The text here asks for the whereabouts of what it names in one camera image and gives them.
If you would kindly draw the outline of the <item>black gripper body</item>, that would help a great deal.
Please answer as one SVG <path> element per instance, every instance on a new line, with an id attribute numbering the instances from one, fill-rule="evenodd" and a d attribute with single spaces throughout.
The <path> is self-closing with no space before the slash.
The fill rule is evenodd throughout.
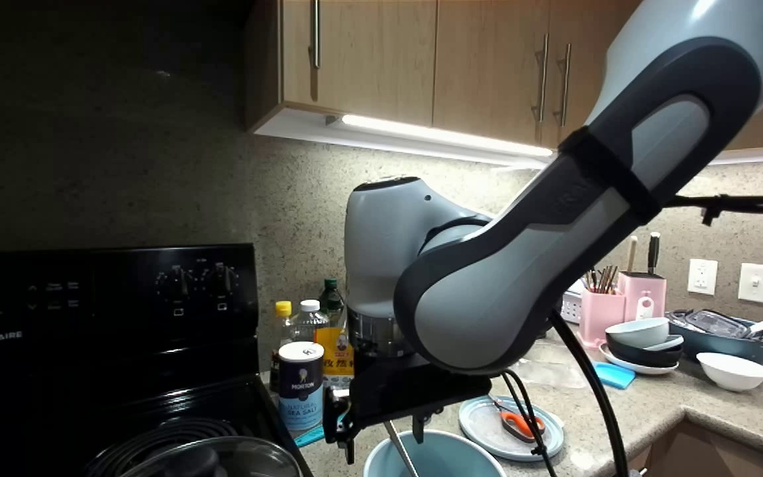
<path id="1" fill-rule="evenodd" d="M 415 440 L 424 440 L 426 423 L 448 407 L 479 399 L 491 390 L 487 378 L 460 378 L 426 364 L 419 356 L 373 358 L 356 352 L 349 396 L 322 393 L 322 439 L 356 462 L 356 439 L 383 423 L 407 419 Z"/>

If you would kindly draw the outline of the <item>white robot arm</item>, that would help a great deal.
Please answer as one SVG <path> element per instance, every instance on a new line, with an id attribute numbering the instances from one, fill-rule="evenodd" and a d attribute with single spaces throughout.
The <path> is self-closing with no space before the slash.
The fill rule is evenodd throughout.
<path id="1" fill-rule="evenodd" d="M 361 348 L 325 440 L 422 423 L 475 399 L 545 331 L 565 290 L 646 225 L 763 110 L 763 0 L 640 0 L 605 85 L 544 172 L 487 217 L 419 178 L 362 183 L 344 207 L 344 301 L 393 325 L 406 358 Z"/>

